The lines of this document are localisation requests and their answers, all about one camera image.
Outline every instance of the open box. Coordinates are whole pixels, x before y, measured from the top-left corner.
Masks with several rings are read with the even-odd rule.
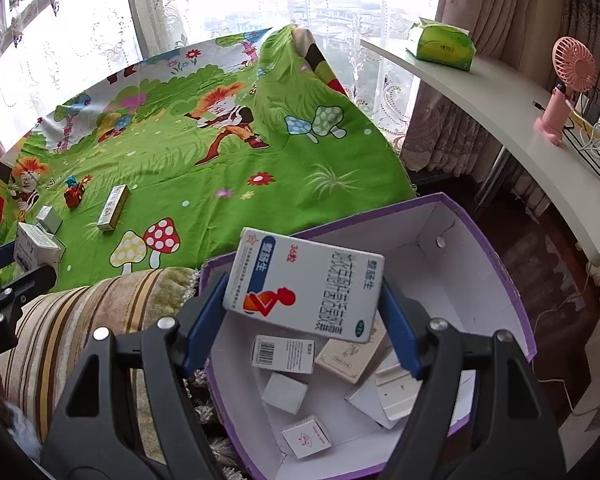
[[[528,359],[536,354],[528,317],[499,257],[458,204],[442,193],[386,206],[297,234],[336,246],[384,254],[384,273],[430,316],[463,332],[492,335],[505,328]],[[235,253],[209,260],[201,287],[216,272],[228,272]],[[216,337],[207,373],[219,415],[245,466],[256,480],[353,479],[383,469],[404,429],[387,430],[344,397],[351,384],[315,367],[300,380],[309,391],[297,415],[264,404],[271,374],[251,367],[257,334],[307,338],[307,334],[228,312]],[[325,338],[311,335],[316,354]],[[450,433],[468,421],[474,390],[463,372]],[[298,460],[283,440],[284,427],[316,413],[332,447]]]

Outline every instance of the sheer curtain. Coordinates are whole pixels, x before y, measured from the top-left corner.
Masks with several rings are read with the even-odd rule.
[[[5,0],[0,140],[6,148],[57,104],[140,59],[209,38],[309,28],[349,97],[399,149],[418,81],[360,47],[401,38],[438,0]]]

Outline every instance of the red-white mushroom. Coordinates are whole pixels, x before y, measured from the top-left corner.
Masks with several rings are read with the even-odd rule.
[[[171,218],[163,218],[149,227],[142,240],[152,250],[149,256],[149,266],[152,269],[160,267],[160,253],[174,253],[180,246],[180,237]]]

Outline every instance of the white desk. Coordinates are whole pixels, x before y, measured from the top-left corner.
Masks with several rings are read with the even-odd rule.
[[[600,179],[580,157],[556,148],[534,131],[550,94],[503,63],[476,57],[471,72],[420,61],[406,52],[405,40],[379,38],[362,46],[403,67],[438,90],[471,117],[522,164],[560,211],[587,258],[600,264]]]

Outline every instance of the red flower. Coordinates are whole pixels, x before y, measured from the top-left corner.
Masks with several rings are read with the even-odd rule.
[[[256,173],[255,175],[251,175],[247,180],[248,186],[268,186],[271,182],[275,182],[276,179],[273,178],[273,175],[267,173]]]

